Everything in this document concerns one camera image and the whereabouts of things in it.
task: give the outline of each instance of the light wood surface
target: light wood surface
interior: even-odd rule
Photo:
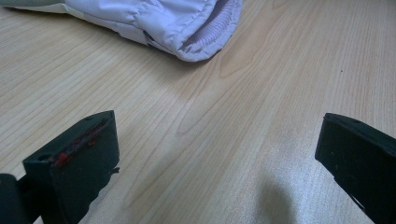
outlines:
[[[392,0],[246,0],[202,63],[0,8],[0,172],[113,109],[120,173],[81,223],[372,223],[314,154],[326,112],[396,136],[395,71]]]

